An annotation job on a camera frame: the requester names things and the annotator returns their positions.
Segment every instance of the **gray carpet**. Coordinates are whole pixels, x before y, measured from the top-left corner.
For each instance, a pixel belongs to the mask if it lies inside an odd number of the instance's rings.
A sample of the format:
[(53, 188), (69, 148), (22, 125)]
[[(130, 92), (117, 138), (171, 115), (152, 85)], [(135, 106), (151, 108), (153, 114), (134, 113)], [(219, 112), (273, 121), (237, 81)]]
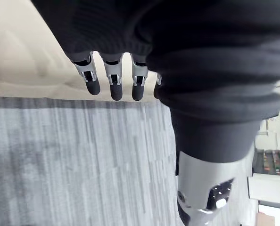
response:
[[(174, 166), (158, 102), (0, 97), (0, 226), (182, 225)], [(239, 225), (246, 168), (213, 226)]]

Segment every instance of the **robotic finger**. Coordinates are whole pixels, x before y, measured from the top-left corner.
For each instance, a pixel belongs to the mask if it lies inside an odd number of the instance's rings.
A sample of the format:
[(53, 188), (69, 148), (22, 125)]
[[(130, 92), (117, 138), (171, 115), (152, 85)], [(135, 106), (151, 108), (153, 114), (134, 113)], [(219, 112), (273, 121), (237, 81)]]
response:
[(97, 77), (93, 52), (90, 52), (88, 59), (73, 62), (78, 73), (84, 79), (89, 93), (98, 95), (100, 92), (100, 84)]
[(148, 77), (148, 67), (145, 56), (131, 54), (132, 57), (132, 98), (139, 101), (143, 98), (145, 80)]
[(110, 83), (111, 97), (113, 100), (122, 98), (122, 55), (121, 54), (104, 54), (100, 53), (107, 78)]

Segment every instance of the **robotic hand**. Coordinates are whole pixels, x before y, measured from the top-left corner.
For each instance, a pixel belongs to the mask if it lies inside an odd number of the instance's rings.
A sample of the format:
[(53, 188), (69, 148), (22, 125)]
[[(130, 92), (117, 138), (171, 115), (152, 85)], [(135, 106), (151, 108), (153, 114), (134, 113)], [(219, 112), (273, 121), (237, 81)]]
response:
[(280, 27), (274, 26), (280, 21), (264, 32), (269, 19), (280, 19), (280, 3), (32, 2), (93, 95), (100, 91), (93, 51), (103, 59), (114, 100), (122, 98), (123, 52), (132, 53), (136, 101), (143, 96), (148, 56), (149, 69), (158, 72), (155, 97), (172, 113), (180, 217), (186, 226), (208, 225), (229, 201), (260, 121), (280, 109), (280, 96), (272, 93), (280, 79)]

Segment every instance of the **black fabric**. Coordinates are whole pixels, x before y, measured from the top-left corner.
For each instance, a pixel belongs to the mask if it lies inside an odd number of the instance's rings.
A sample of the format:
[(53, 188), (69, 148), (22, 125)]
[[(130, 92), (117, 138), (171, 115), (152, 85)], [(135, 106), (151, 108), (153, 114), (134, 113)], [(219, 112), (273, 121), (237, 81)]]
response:
[(280, 95), (280, 0), (33, 0), (72, 61), (132, 52), (162, 75), (177, 151), (243, 158)]
[(181, 218), (181, 221), (183, 222), (183, 224), (185, 226), (189, 226), (190, 221), (191, 221), (190, 216), (186, 212), (184, 212), (184, 210), (180, 206), (179, 202), (177, 202), (177, 203), (178, 203), (178, 212), (179, 212), (179, 216)]

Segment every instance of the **black fingertip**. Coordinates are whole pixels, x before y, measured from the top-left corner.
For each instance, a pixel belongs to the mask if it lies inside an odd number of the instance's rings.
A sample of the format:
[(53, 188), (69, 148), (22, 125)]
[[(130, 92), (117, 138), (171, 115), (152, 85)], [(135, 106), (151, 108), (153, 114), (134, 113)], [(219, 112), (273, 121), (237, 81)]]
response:
[(118, 101), (122, 98), (122, 85), (117, 85), (116, 82), (113, 82), (113, 85), (110, 86), (111, 97), (113, 100)]
[(92, 95), (98, 95), (100, 93), (100, 85), (98, 79), (96, 81), (89, 81), (85, 83), (89, 93)]
[(140, 101), (143, 98), (144, 86), (137, 84), (137, 86), (132, 86), (132, 98), (135, 101)]

